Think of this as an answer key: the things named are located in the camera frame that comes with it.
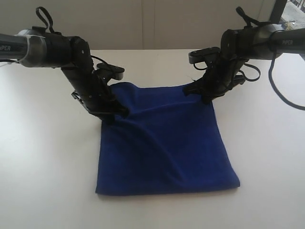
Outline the right black arm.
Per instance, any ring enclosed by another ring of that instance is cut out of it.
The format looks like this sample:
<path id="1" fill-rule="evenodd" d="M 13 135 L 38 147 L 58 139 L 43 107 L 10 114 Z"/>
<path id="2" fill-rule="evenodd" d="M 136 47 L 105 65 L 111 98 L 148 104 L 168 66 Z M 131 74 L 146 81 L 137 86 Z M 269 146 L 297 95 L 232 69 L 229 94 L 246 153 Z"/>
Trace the right black arm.
<path id="1" fill-rule="evenodd" d="M 238 85 L 251 81 L 241 70 L 249 60 L 274 62 L 283 53 L 305 53 L 305 30 L 282 30 L 278 24 L 227 30 L 220 47 L 192 51 L 189 63 L 205 63 L 203 76 L 183 88 L 184 95 L 198 94 L 206 104 Z"/>

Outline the left black grey arm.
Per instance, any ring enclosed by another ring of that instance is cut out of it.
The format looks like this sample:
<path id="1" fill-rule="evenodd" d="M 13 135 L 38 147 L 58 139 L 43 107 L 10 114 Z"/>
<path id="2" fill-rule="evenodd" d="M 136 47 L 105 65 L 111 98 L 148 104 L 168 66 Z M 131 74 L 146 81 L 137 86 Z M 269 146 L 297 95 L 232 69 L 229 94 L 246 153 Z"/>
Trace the left black grey arm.
<path id="1" fill-rule="evenodd" d="M 42 27 L 1 34 L 0 61 L 28 68 L 59 68 L 74 88 L 72 97 L 102 121 L 112 123 L 117 115 L 126 118 L 129 114 L 108 85 L 111 79 L 121 80 L 125 69 L 92 55 L 89 44 L 78 36 L 66 37 Z"/>

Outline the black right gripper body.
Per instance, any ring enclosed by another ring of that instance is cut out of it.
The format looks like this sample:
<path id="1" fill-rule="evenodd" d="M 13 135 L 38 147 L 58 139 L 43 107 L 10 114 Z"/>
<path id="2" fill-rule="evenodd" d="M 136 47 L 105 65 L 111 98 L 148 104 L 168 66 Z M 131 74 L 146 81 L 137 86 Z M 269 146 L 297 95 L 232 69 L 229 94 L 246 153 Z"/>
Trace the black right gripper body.
<path id="1" fill-rule="evenodd" d="M 202 98 L 218 98 L 238 85 L 245 83 L 242 74 L 238 74 L 245 59 L 225 60 L 219 57 L 203 75 Z"/>

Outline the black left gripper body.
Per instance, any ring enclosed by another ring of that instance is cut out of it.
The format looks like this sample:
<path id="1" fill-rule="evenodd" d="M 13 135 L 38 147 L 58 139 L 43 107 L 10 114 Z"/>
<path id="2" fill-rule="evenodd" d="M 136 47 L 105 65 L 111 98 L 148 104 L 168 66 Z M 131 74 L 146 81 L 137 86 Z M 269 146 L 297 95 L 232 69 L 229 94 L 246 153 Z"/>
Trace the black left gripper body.
<path id="1" fill-rule="evenodd" d="M 84 73 L 76 67 L 63 67 L 61 71 L 74 88 L 71 96 L 89 114 L 96 117 L 115 115 L 113 108 L 107 104 L 106 96 L 102 94 L 102 87 L 98 85 L 99 79 L 94 73 Z"/>

